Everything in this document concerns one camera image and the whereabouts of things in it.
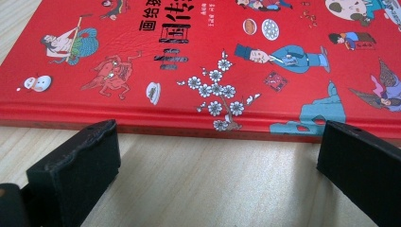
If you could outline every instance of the cartoon character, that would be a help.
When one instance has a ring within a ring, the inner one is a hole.
[[[331,33],[328,38],[333,44],[345,44],[349,50],[363,48],[363,46],[371,46],[374,49],[372,43],[376,44],[375,39],[366,32]]]
[[[391,3],[382,0],[325,0],[326,7],[334,15],[350,21],[358,21],[362,26],[368,26],[375,18],[377,10],[393,10]]]
[[[51,85],[51,77],[49,76],[40,76],[38,78],[28,78],[24,82],[24,87],[29,90],[33,90],[35,92],[44,92],[46,91]]]
[[[86,28],[79,30],[82,17],[90,15],[82,15],[79,17],[78,26],[56,37],[54,35],[45,35],[41,39],[41,43],[46,46],[46,55],[53,58],[61,58],[60,61],[52,61],[55,63],[68,62],[75,65],[79,62],[79,58],[88,57],[94,54],[98,49],[98,41],[96,38],[97,31],[94,28]]]
[[[279,0],[274,3],[270,0],[235,0],[235,2],[244,9],[251,8],[257,11],[279,11],[279,6],[292,9],[292,5],[286,3],[284,0]]]
[[[128,57],[127,62],[122,62],[118,55],[107,57],[105,61],[101,62],[100,65],[95,68],[97,76],[89,83],[83,85],[80,90],[101,87],[99,92],[102,95],[111,96],[112,94],[105,92],[108,88],[112,90],[124,88],[125,90],[118,96],[121,100],[125,99],[124,94],[130,90],[127,81],[132,73],[131,60],[141,56],[141,52],[138,52],[138,56]]]
[[[384,61],[380,61],[380,82],[375,76],[371,76],[375,84],[373,94],[367,94],[355,89],[350,89],[355,95],[360,97],[369,105],[381,109],[387,109],[391,112],[401,111],[401,83],[398,76],[390,70]]]
[[[323,46],[321,46],[321,51],[322,53],[320,54],[305,53],[299,45],[287,45],[269,55],[260,49],[252,49],[238,44],[235,49],[235,55],[246,61],[257,63],[272,62],[298,74],[302,74],[314,66],[324,67],[329,73],[330,64],[327,58],[327,51]]]
[[[328,97],[316,99],[311,104],[305,104],[299,116],[300,121],[288,121],[286,124],[270,125],[271,133],[322,135],[327,120],[345,123],[345,111],[337,88],[330,81],[327,87]]]
[[[116,0],[117,6],[110,10],[108,13],[101,15],[100,18],[110,18],[111,20],[115,21],[117,19],[117,15],[120,13],[127,12],[127,9],[130,7],[128,6],[128,0]],[[110,0],[106,0],[102,2],[103,7],[111,7],[113,2]]]

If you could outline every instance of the red background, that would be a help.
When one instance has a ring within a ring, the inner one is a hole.
[[[272,123],[286,123],[299,120],[304,104],[315,99],[325,98],[327,85],[333,81],[344,106],[347,123],[359,126],[381,137],[401,137],[399,132],[400,113],[375,109],[348,89],[371,93],[374,84],[370,76],[380,74],[379,59],[383,60],[396,75],[401,75],[399,61],[401,57],[401,32],[392,21],[386,20],[384,11],[377,11],[375,19],[368,27],[358,22],[346,21],[331,14],[324,1],[310,1],[311,6],[301,5],[301,1],[289,1],[294,9],[282,8],[279,12],[260,12],[243,9],[234,0],[204,0],[187,2],[195,8],[187,12],[191,16],[188,23],[189,44],[160,44],[162,23],[171,23],[167,18],[167,7],[173,0],[162,0],[157,18],[147,19],[143,15],[147,1],[129,0],[129,9],[120,14],[116,21],[100,19],[109,9],[101,6],[101,1],[44,0],[31,21],[12,48],[1,66],[0,75],[7,84],[0,91],[1,118],[9,120],[32,120],[66,123],[93,123],[105,118],[116,118],[121,125],[148,125],[172,128],[213,129],[213,117],[204,109],[197,113],[196,107],[203,101],[209,104],[218,100],[211,95],[199,96],[197,90],[188,86],[179,86],[177,81],[193,76],[201,78],[202,83],[211,84],[208,77],[201,75],[201,68],[217,69],[221,51],[226,50],[228,60],[235,65],[224,75],[220,85],[230,84],[235,87],[234,98],[227,101],[240,101],[249,95],[261,94],[252,106],[246,107],[244,114],[235,121],[243,125],[243,131],[269,131]],[[208,26],[208,15],[201,14],[201,4],[207,5],[207,14],[214,15],[214,26]],[[214,11],[209,10],[214,4]],[[301,18],[304,10],[314,14],[317,26],[309,27],[311,21]],[[46,34],[61,35],[77,26],[81,14],[92,13],[82,19],[81,28],[97,29],[99,49],[89,57],[82,58],[77,65],[67,63],[49,63],[53,59],[45,55],[45,47],[40,39]],[[252,18],[258,28],[254,35],[247,35],[242,29],[245,19]],[[266,19],[274,20],[280,27],[280,36],[275,41],[267,40],[260,26]],[[142,20],[156,20],[154,31],[140,31]],[[329,33],[347,31],[368,32],[377,44],[375,50],[349,51],[344,45],[334,45],[328,39]],[[291,73],[277,65],[257,64],[234,56],[237,44],[249,45],[271,53],[285,45],[297,44],[308,53],[320,53],[323,45],[328,51],[331,72],[322,67],[312,67],[304,74]],[[165,48],[179,48],[180,56],[189,61],[178,63],[178,70],[160,70],[160,62],[154,61],[155,55],[162,55]],[[126,99],[120,100],[122,90],[108,91],[111,97],[98,93],[100,88],[81,91],[80,87],[96,76],[93,68],[106,56],[118,54],[124,61],[128,56],[135,56],[141,50],[142,58],[133,61],[133,73],[128,80],[131,90]],[[268,87],[264,78],[272,70],[288,80],[283,91],[277,93]],[[48,75],[53,82],[48,91],[43,93],[28,92],[23,89],[25,79]],[[150,82],[162,86],[159,103],[154,106],[146,97]]]

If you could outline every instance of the snowman illustration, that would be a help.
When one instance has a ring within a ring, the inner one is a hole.
[[[28,90],[33,90],[35,92],[46,91],[51,84],[51,77],[40,76],[38,78],[28,78],[24,82],[24,87]]]

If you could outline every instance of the white flower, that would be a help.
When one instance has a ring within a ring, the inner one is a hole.
[[[211,102],[207,108],[212,116],[220,115],[220,111],[223,109],[217,101]]]
[[[224,60],[224,59],[218,61],[218,68],[221,69],[222,71],[229,70],[232,65],[233,64],[231,62]]]
[[[223,88],[223,94],[227,98],[234,97],[235,94],[235,87],[232,87],[231,85],[227,85]]]
[[[213,126],[215,127],[215,129],[217,131],[226,131],[227,127],[228,127],[228,123],[226,121],[217,120],[217,121],[213,122]]]
[[[198,89],[201,86],[201,79],[198,79],[197,77],[188,79],[188,86],[193,90]]]
[[[216,83],[213,84],[212,85],[212,93],[215,96],[220,96],[221,94],[223,94],[223,87],[221,85],[216,84]]]
[[[244,104],[235,101],[230,104],[230,110],[236,116],[241,115],[242,111],[244,110]]]
[[[200,91],[200,96],[209,97],[210,94],[212,93],[212,88],[210,86],[207,86],[207,84],[203,84],[202,86],[199,87],[199,91]]]
[[[219,82],[221,80],[221,78],[223,77],[223,75],[221,74],[221,72],[219,70],[210,71],[209,76],[213,82]]]

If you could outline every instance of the black clamp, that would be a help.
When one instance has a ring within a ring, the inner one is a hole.
[[[401,149],[328,121],[317,169],[378,226],[401,226]]]
[[[80,226],[120,165],[114,120],[79,131],[26,171],[22,190],[0,184],[0,226]]]

